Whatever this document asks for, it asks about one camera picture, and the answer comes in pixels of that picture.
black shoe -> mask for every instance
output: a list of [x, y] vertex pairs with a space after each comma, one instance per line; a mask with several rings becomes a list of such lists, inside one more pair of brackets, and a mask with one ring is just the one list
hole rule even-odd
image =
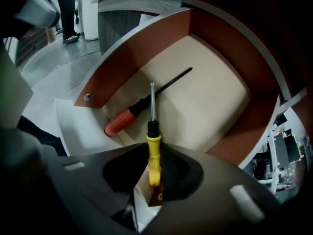
[[65, 44], [76, 42], [78, 39], [79, 39], [79, 37], [77, 37], [77, 36], [71, 36], [67, 39], [63, 39], [62, 43], [65, 45]]

